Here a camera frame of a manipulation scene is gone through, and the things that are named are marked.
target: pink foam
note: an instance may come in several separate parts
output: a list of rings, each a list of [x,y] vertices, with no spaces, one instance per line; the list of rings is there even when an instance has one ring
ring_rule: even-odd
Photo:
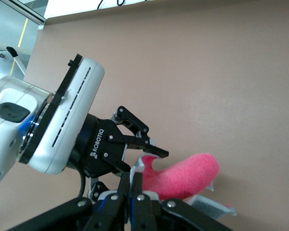
[[[208,187],[217,176],[219,166],[211,154],[195,154],[162,171],[152,168],[154,156],[143,156],[143,190],[156,192],[160,200],[181,200]]]

